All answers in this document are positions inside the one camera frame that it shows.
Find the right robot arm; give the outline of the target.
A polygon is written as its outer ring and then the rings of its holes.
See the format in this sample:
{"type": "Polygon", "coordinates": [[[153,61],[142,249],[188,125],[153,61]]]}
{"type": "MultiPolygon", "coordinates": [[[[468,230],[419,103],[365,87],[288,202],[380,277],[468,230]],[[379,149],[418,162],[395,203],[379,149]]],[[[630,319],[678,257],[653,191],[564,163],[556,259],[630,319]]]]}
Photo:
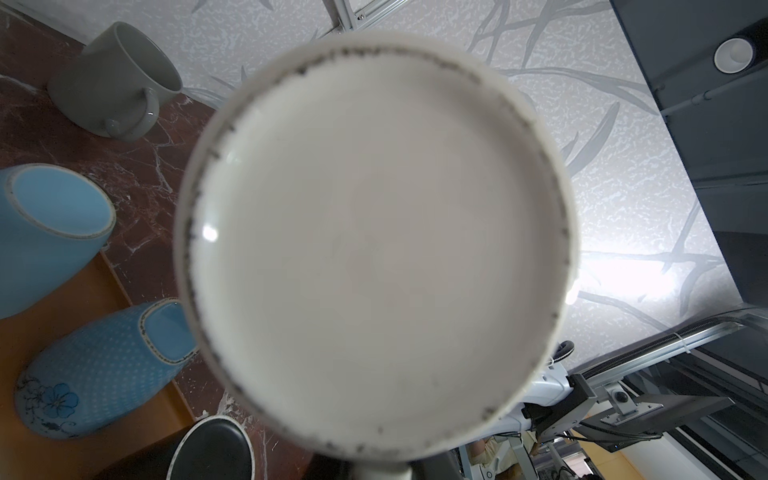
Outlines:
{"type": "Polygon", "coordinates": [[[533,420],[523,414],[526,404],[539,407],[552,407],[564,400],[573,388],[568,381],[567,369],[562,361],[574,351],[574,343],[570,340],[561,342],[551,360],[543,370],[534,378],[525,391],[522,401],[514,406],[510,412],[500,417],[493,425],[481,433],[481,437],[490,437],[502,434],[517,434],[530,431],[533,420]]]}

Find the white mug red inside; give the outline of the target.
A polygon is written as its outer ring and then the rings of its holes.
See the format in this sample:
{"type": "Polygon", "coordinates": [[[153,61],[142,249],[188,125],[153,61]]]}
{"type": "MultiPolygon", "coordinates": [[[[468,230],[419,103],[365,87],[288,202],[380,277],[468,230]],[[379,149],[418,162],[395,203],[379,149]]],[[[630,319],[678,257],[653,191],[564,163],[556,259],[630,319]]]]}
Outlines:
{"type": "Polygon", "coordinates": [[[179,296],[249,412],[352,479],[483,435],[550,357],[578,273],[545,123],[477,57],[362,31],[290,50],[208,122],[179,296]]]}

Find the grey mug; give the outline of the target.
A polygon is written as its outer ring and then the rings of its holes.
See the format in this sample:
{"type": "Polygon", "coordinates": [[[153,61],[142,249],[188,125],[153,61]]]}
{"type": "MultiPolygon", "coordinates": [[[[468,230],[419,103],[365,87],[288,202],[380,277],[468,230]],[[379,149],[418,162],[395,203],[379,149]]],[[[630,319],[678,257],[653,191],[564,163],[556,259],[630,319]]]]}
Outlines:
{"type": "Polygon", "coordinates": [[[123,142],[146,135],[182,88],[170,58],[125,22],[112,24],[47,84],[53,104],[70,121],[123,142]]]}

